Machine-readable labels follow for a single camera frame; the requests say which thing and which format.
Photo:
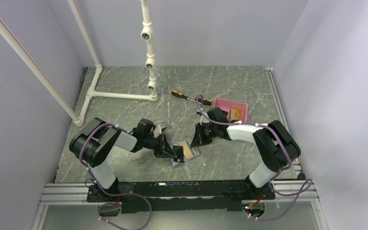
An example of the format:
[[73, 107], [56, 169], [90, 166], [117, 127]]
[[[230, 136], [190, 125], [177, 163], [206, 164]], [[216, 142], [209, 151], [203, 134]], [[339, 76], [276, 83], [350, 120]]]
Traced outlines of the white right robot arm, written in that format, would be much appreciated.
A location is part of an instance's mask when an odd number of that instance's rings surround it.
[[208, 110], [205, 115], [208, 122], [195, 125], [192, 148], [210, 144], [217, 137], [254, 143], [258, 148], [262, 162], [245, 179], [245, 193], [251, 199], [258, 198], [270, 180], [301, 155], [299, 145], [278, 120], [257, 125], [229, 122], [219, 107]]

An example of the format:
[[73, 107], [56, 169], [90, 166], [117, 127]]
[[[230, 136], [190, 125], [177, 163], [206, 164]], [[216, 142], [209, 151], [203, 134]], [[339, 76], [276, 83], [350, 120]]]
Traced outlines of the orange credit card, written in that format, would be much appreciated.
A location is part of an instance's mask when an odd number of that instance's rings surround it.
[[181, 141], [179, 145], [181, 145], [184, 149], [184, 158], [186, 160], [190, 160], [200, 155], [200, 152], [197, 148], [190, 147], [191, 141], [189, 139]]

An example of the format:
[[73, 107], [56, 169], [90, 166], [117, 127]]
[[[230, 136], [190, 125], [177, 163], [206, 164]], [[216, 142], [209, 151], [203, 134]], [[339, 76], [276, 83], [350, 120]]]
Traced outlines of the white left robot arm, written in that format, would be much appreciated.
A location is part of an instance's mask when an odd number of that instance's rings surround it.
[[184, 162], [183, 147], [171, 146], [165, 136], [165, 129], [166, 126], [156, 126], [152, 121], [143, 118], [128, 132], [96, 117], [73, 137], [69, 150], [100, 187], [100, 196], [106, 201], [113, 201], [119, 193], [119, 181], [106, 160], [113, 147], [132, 153], [146, 148], [153, 150], [156, 158]]

